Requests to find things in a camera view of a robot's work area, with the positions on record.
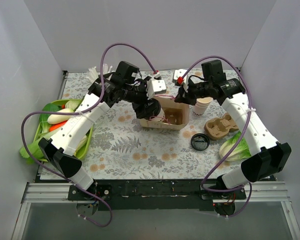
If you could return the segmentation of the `white paper coffee cup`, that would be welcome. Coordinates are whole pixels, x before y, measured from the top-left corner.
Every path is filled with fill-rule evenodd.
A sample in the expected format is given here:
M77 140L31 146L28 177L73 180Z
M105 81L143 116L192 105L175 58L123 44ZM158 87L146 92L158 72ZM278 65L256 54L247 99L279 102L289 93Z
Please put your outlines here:
M151 116L149 120L152 122L164 122L166 120L164 110L161 108L159 114L156 116Z

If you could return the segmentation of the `stack of white paper cups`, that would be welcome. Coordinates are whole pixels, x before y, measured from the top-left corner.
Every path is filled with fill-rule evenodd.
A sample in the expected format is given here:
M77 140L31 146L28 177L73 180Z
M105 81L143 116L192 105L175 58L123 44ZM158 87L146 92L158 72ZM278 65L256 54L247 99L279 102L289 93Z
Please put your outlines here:
M196 104L192 107L193 115L197 117L202 116L212 101L212 97L198 98Z

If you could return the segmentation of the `kraft paper cakes bag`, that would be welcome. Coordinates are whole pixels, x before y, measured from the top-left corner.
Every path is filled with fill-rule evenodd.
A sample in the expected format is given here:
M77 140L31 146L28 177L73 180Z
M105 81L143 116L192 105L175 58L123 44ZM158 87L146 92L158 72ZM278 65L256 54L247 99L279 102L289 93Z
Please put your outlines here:
M154 99L159 101L162 111L152 120L140 119L139 123L142 127L179 131L189 123L188 104L177 103L172 96L168 95L158 95Z

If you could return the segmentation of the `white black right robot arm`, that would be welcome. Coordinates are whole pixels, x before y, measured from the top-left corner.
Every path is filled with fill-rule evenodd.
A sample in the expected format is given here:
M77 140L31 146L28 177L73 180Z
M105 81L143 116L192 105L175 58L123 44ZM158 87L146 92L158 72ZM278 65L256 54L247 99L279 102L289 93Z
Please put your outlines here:
M252 107L250 91L241 73L237 73L237 78L227 79L222 61L224 58L216 55L198 60L203 73L203 81L199 83L193 83L187 77L188 70L179 75L175 81L179 89L174 101L194 106L197 99L211 97L238 126L241 135L237 141L245 139L251 156L239 168L217 178L212 192L227 199L245 184L281 172L292 149L268 131Z

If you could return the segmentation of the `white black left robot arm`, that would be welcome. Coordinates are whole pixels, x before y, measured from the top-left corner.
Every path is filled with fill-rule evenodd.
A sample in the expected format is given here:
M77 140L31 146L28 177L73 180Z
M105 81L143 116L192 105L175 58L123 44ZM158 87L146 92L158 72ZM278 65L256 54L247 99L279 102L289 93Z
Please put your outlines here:
M79 187L79 194L85 200L93 199L97 191L93 178L82 161L75 157L75 151L97 119L120 101L132 103L139 119L149 119L161 111L154 96L166 92L165 81L158 72L144 79L137 78L138 73L139 68L126 61L121 61L116 71L106 74L98 74L96 68L91 67L87 78L92 84L77 107L76 115L51 137L43 137L38 143L44 158Z

